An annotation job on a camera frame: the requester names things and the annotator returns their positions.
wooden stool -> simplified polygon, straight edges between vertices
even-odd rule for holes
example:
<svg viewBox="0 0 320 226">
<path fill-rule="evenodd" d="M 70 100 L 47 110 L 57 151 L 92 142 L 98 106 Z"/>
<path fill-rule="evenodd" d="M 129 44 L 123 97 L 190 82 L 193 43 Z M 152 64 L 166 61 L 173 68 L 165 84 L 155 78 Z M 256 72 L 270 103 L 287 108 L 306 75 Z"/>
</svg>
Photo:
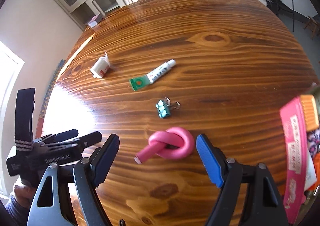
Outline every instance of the wooden stool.
<svg viewBox="0 0 320 226">
<path fill-rule="evenodd" d="M 319 28 L 319 31 L 318 31 L 317 36 L 319 36 L 319 34 L 320 34 L 320 23 L 317 22 L 314 18 L 310 17 L 309 15 L 308 15 L 308 17 L 309 17 L 309 21 L 307 22 L 307 24 L 304 27 L 304 29 L 306 29 L 306 27 L 309 27 L 309 29 L 312 30 L 311 39 L 313 39 L 313 37 L 315 36 L 316 31 L 317 31 L 318 28 Z"/>
</svg>

window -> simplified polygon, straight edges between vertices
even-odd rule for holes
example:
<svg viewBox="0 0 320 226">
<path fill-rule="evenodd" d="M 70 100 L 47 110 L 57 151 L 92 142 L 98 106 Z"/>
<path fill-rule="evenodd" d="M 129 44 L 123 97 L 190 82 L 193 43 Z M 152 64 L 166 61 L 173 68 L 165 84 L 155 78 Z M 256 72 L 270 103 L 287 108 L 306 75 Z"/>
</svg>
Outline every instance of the window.
<svg viewBox="0 0 320 226">
<path fill-rule="evenodd" d="M 5 110 L 13 85 L 23 64 L 24 61 L 0 41 L 0 150 L 3 144 L 2 132 Z M 3 174 L 6 166 L 2 164 L 2 160 L 4 159 L 0 151 L 0 194 L 7 194 L 4 187 L 5 178 Z"/>
</svg>

toothpaste tube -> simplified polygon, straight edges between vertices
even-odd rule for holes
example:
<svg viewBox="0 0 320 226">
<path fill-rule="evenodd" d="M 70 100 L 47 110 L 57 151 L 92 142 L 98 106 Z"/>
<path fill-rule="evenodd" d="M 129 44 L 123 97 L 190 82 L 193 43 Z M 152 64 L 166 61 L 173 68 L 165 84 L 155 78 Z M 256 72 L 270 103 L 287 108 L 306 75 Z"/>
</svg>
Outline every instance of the toothpaste tube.
<svg viewBox="0 0 320 226">
<path fill-rule="evenodd" d="M 137 91 L 138 89 L 143 88 L 149 84 L 153 84 L 156 80 L 158 80 L 158 78 L 169 72 L 169 70 L 175 65 L 176 61 L 174 59 L 171 59 L 142 77 L 130 79 L 132 89 L 134 91 Z"/>
</svg>

human hand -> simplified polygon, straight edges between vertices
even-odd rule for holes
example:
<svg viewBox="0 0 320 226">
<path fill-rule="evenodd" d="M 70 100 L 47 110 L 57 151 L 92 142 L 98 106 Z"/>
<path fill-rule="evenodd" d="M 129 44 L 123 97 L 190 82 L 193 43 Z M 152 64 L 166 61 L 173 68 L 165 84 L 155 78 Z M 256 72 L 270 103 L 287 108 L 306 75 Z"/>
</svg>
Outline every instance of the human hand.
<svg viewBox="0 0 320 226">
<path fill-rule="evenodd" d="M 36 188 L 24 185 L 21 182 L 20 177 L 13 185 L 13 195 L 17 203 L 22 207 L 29 209 L 31 205 L 31 200 L 36 193 Z"/>
</svg>

green tube end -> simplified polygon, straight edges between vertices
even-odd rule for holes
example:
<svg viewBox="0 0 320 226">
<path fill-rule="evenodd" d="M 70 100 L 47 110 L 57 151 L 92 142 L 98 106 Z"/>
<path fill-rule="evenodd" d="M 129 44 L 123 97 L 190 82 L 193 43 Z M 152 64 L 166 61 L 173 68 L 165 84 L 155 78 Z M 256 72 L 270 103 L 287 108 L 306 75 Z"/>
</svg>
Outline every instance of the green tube end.
<svg viewBox="0 0 320 226">
<path fill-rule="evenodd" d="M 142 77 L 131 78 L 129 82 L 134 91 L 137 91 L 150 84 L 150 81 L 146 75 Z"/>
</svg>

